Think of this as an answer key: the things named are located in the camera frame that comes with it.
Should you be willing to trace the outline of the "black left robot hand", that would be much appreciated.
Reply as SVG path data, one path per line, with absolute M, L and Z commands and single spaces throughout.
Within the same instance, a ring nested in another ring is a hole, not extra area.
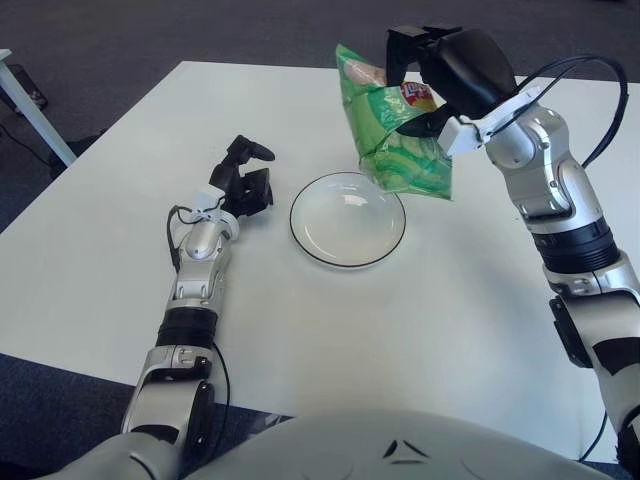
M 210 185 L 224 192 L 222 209 L 236 218 L 253 216 L 274 204 L 268 168 L 240 174 L 239 167 L 250 159 L 271 162 L 275 160 L 275 154 L 267 147 L 238 135 L 209 179 Z

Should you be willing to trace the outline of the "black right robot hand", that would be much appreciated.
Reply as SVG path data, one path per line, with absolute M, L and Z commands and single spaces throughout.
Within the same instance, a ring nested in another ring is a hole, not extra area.
M 401 125 L 397 132 L 415 138 L 439 136 L 446 121 L 463 115 L 479 120 L 516 91 L 513 69 L 486 32 L 461 27 L 400 26 L 388 30 L 386 83 L 401 85 L 417 64 L 423 83 L 445 104 Z

